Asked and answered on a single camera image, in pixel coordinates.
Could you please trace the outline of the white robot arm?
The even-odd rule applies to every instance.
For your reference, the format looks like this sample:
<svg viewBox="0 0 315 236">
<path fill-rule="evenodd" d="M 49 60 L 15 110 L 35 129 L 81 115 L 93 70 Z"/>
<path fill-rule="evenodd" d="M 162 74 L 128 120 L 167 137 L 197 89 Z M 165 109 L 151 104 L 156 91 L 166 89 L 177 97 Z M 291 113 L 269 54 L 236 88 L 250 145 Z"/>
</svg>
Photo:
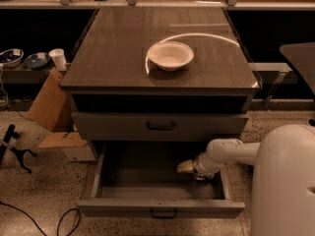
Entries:
<svg viewBox="0 0 315 236">
<path fill-rule="evenodd" d="M 177 171 L 213 178 L 231 162 L 254 167 L 251 236 L 315 236 L 315 127 L 280 126 L 259 143 L 215 139 Z"/>
</svg>

